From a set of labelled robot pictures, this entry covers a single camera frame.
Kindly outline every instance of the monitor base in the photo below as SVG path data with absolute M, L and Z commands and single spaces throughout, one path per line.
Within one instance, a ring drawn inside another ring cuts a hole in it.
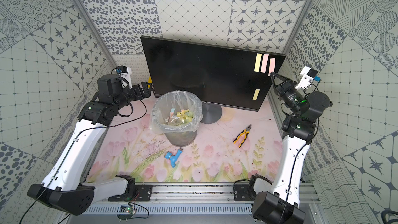
M 217 122 L 222 115 L 222 108 L 219 105 L 202 104 L 202 123 L 212 124 Z

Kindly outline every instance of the blue faucet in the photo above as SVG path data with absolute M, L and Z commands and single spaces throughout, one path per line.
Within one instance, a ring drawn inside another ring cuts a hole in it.
M 174 168 L 176 166 L 176 161 L 181 153 L 182 153 L 182 148 L 179 148 L 176 155 L 173 156 L 173 154 L 171 152 L 167 152 L 166 156 L 164 156 L 164 157 L 166 159 L 170 159 L 170 163 L 172 164 L 172 167 Z

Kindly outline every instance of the table surface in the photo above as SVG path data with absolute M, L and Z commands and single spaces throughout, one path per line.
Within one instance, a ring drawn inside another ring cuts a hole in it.
M 137 182 L 234 182 L 259 173 L 274 181 L 282 155 L 274 115 L 266 98 L 258 112 L 222 108 L 222 117 L 213 124 L 200 124 L 195 141 L 183 148 L 173 168 L 164 158 L 176 154 L 164 134 L 150 130 L 150 112 L 156 98 L 144 99 L 147 114 L 136 121 L 110 128 L 87 177 L 88 182 L 102 181 L 115 175 L 131 175 Z M 116 116 L 112 125 L 142 116 L 144 105 L 132 102 L 130 117 Z M 129 106 L 120 110 L 129 115 Z M 250 133 L 241 148 L 235 137 L 248 125 Z

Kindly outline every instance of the black monitor screen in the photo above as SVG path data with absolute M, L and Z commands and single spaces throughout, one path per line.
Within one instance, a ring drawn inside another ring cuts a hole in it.
M 271 87 L 270 66 L 278 72 L 285 59 L 284 54 L 163 38 L 142 36 L 141 41 L 155 96 L 182 90 L 203 102 L 254 111 Z

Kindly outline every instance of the pliers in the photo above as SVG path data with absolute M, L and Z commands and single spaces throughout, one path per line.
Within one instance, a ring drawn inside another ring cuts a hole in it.
M 251 125 L 249 125 L 248 127 L 246 127 L 234 140 L 234 143 L 236 143 L 236 141 L 242 136 L 245 135 L 245 137 L 243 138 L 243 141 L 241 142 L 241 144 L 239 145 L 239 148 L 242 146 L 242 144 L 246 141 L 246 138 L 248 137 L 249 131 L 251 129 Z

